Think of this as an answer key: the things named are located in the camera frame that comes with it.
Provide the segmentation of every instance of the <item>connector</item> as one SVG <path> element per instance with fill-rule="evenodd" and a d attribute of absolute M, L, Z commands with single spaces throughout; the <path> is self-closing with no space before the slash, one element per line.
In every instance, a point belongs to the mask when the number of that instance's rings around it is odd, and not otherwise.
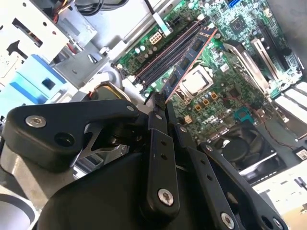
<path fill-rule="evenodd" d="M 237 3 L 239 3 L 241 0 L 226 0 L 226 2 L 228 3 L 228 6 L 230 8 L 234 7 Z"/>

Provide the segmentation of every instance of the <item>green circuit board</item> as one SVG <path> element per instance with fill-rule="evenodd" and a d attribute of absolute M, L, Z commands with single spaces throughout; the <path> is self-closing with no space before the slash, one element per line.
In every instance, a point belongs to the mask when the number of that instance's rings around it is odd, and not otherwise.
<path fill-rule="evenodd" d="M 193 9 L 188 7 L 188 3 L 191 2 L 194 4 Z M 283 89 L 301 79 L 302 73 L 298 71 L 299 64 L 291 50 L 289 51 L 286 39 L 266 0 L 241 0 L 234 7 L 230 7 L 224 0 L 183 0 L 173 9 L 169 17 L 175 18 L 177 14 L 183 12 L 185 18 L 193 19 L 200 12 L 203 13 L 217 27 L 218 34 L 208 44 L 195 64 L 195 66 L 203 66 L 207 72 L 211 73 L 213 85 L 193 98 L 190 104 L 185 104 L 176 94 L 172 96 L 171 100 L 178 121 L 190 131 L 196 141 L 210 141 L 227 132 L 229 128 L 242 120 L 248 119 L 257 125 L 264 119 L 273 116 L 271 105 L 264 95 L 252 87 L 236 68 L 237 58 L 223 48 L 223 43 L 229 40 L 238 41 L 254 58 L 256 50 L 251 41 L 255 37 L 260 39 L 261 31 L 258 24 L 261 22 L 272 34 L 276 46 L 285 53 L 283 57 L 289 65 L 287 70 L 283 70 L 277 58 L 274 58 L 274 55 L 271 57 L 274 65 L 283 75 L 282 80 L 270 81 L 271 98 L 279 95 Z M 174 28 L 174 34 L 179 33 L 183 27 L 180 25 L 178 28 Z M 129 74 L 135 73 L 146 63 L 138 62 L 138 55 L 134 51 L 135 47 L 139 47 L 141 44 L 146 44 L 146 47 L 149 47 L 148 39 L 157 29 L 155 27 L 151 30 L 119 60 L 123 69 Z M 169 37 L 165 38 L 163 43 L 161 41 L 159 49 L 162 49 L 171 39 Z M 148 96 L 151 91 L 161 91 L 171 73 L 172 67 L 143 92 L 144 96 Z M 261 119 L 256 111 L 264 111 Z"/>
<path fill-rule="evenodd" d="M 173 31 L 169 36 L 162 36 L 162 39 L 153 45 L 150 42 L 150 38 L 159 31 L 159 26 L 155 26 L 118 61 L 118 64 L 120 64 L 128 74 L 133 75 L 147 61 L 151 60 L 157 52 L 172 41 L 179 32 L 181 32 L 192 21 L 196 20 L 197 16 L 201 14 L 201 8 L 196 7 L 189 9 L 188 4 L 189 1 L 182 1 L 164 18 L 164 21 L 168 22 Z M 137 54 L 135 49 L 139 49 L 140 53 Z"/>

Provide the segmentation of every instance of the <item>metal frame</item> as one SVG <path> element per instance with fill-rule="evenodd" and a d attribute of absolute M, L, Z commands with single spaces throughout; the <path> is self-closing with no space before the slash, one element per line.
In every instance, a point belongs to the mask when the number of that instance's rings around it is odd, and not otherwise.
<path fill-rule="evenodd" d="M 15 18 L 42 41 L 41 47 L 36 46 L 28 34 L 12 24 Z M 0 19 L 3 25 L 0 30 L 0 50 L 3 50 L 3 53 L 7 52 L 9 45 L 20 41 L 18 49 L 25 55 L 38 54 L 50 63 L 69 41 L 31 0 L 4 1 L 0 9 Z"/>

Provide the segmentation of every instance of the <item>cable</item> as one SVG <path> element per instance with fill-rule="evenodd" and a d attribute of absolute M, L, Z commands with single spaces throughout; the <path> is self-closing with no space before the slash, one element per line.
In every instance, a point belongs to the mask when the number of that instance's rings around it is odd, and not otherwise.
<path fill-rule="evenodd" d="M 145 3 L 146 3 L 146 5 L 147 5 L 147 7 L 148 7 L 148 9 L 149 9 L 149 11 L 150 11 L 150 13 L 151 13 L 152 15 L 154 15 L 154 14 L 155 14 L 155 11 L 154 11 L 153 7 L 151 6 L 149 0 L 144 0 L 144 1 L 145 1 Z"/>
<path fill-rule="evenodd" d="M 129 0 L 121 0 L 119 3 L 110 4 L 110 3 L 104 3 L 104 0 L 99 0 L 98 3 L 93 3 L 88 5 L 76 5 L 76 7 L 83 16 L 93 16 L 98 14 L 100 11 L 116 10 L 126 5 L 128 1 Z"/>
<path fill-rule="evenodd" d="M 242 102 L 242 101 L 241 101 L 239 98 L 237 98 L 237 97 L 223 98 L 223 100 L 238 100 L 241 104 L 247 106 L 249 109 L 251 109 L 251 110 L 259 117 L 259 119 L 260 119 L 260 120 L 262 121 L 262 123 L 264 124 L 265 130 L 267 131 L 267 133 L 269 134 L 269 136 L 270 136 L 277 144 L 279 144 L 279 145 L 281 145 L 281 146 L 284 146 L 284 147 L 287 147 L 287 148 L 291 149 L 292 151 L 294 151 L 294 147 L 293 147 L 293 146 L 286 145 L 286 144 L 284 144 L 284 143 L 282 143 L 282 142 L 279 142 L 279 141 L 272 135 L 272 133 L 271 133 L 271 132 L 269 131 L 269 129 L 267 128 L 267 125 L 266 125 L 265 121 L 262 119 L 262 117 L 258 114 L 258 112 L 257 112 L 256 110 L 252 109 L 252 108 L 249 106 L 249 104 Z"/>

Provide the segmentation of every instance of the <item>cooling fan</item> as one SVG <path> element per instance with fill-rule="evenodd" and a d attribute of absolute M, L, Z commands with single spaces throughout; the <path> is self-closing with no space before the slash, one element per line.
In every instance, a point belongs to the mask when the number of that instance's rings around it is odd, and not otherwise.
<path fill-rule="evenodd" d="M 232 127 L 214 146 L 238 171 L 272 154 L 272 147 L 249 121 Z"/>

